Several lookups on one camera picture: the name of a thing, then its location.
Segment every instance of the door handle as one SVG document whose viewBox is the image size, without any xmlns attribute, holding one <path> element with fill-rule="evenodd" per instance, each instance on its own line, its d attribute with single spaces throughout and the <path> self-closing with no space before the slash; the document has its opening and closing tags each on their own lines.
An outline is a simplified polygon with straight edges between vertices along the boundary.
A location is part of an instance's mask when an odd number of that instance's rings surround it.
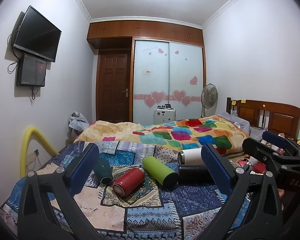
<svg viewBox="0 0 300 240">
<path fill-rule="evenodd" d="M 126 98 L 129 96 L 129 90 L 126 88 L 126 90 L 123 90 L 122 93 L 126 93 Z"/>
</svg>

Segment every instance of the wooden cabinet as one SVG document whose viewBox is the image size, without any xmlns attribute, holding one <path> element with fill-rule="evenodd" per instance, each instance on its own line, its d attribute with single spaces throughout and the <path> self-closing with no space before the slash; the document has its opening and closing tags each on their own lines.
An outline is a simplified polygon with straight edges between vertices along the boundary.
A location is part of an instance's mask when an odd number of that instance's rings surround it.
<svg viewBox="0 0 300 240">
<path fill-rule="evenodd" d="M 140 37 L 157 37 L 157 23 L 154 21 L 140 21 L 139 34 Z"/>
<path fill-rule="evenodd" d="M 102 38 L 104 27 L 105 27 L 105 22 L 90 23 L 87 40 Z"/>
<path fill-rule="evenodd" d="M 91 23 L 87 40 L 110 37 L 150 37 L 203 45 L 202 30 L 156 21 L 108 21 Z"/>
<path fill-rule="evenodd" d="M 121 23 L 122 21 L 105 22 L 103 37 L 118 37 L 121 32 Z"/>
<path fill-rule="evenodd" d="M 139 21 L 127 20 L 122 21 L 119 36 L 138 36 L 139 34 Z"/>
</svg>

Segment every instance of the yellow foam tube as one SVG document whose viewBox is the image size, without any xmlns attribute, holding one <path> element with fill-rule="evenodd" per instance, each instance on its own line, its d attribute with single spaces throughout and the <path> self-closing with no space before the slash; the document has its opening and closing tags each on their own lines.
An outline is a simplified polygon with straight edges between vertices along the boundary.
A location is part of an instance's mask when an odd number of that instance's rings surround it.
<svg viewBox="0 0 300 240">
<path fill-rule="evenodd" d="M 20 158 L 20 177 L 23 178 L 26 176 L 26 158 L 27 152 L 30 142 L 31 135 L 35 134 L 38 139 L 39 143 L 42 147 L 51 155 L 51 157 L 57 156 L 59 153 L 53 149 L 51 144 L 47 141 L 47 139 L 43 136 L 43 134 L 35 127 L 31 126 L 26 131 L 26 134 L 23 138 L 22 148 L 21 148 L 21 158 Z"/>
</svg>

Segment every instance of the metal screw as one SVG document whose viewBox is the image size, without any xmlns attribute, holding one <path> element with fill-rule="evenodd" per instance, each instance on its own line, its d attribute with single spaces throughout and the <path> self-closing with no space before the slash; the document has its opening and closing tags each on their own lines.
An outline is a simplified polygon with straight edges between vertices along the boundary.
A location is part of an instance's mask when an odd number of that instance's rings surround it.
<svg viewBox="0 0 300 240">
<path fill-rule="evenodd" d="M 244 173 L 244 169 L 243 168 L 236 168 L 235 172 L 239 173 L 239 174 L 243 174 Z"/>
<path fill-rule="evenodd" d="M 64 167 L 58 167 L 57 169 L 56 169 L 56 172 L 57 173 L 63 173 L 65 171 L 65 168 Z"/>
<path fill-rule="evenodd" d="M 28 177 L 32 177 L 34 175 L 34 171 L 29 171 L 28 172 Z"/>
<path fill-rule="evenodd" d="M 273 177 L 273 174 L 272 174 L 271 171 L 267 171 L 267 172 L 266 172 L 266 175 L 267 175 L 269 178 Z"/>
</svg>

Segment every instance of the red bottle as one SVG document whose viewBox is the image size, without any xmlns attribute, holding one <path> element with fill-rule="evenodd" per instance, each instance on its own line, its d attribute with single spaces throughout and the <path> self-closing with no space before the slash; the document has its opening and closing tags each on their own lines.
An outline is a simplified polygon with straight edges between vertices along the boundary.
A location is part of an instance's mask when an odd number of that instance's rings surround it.
<svg viewBox="0 0 300 240">
<path fill-rule="evenodd" d="M 120 196 L 128 196 L 145 179 L 143 168 L 132 168 L 112 183 L 113 190 Z"/>
</svg>

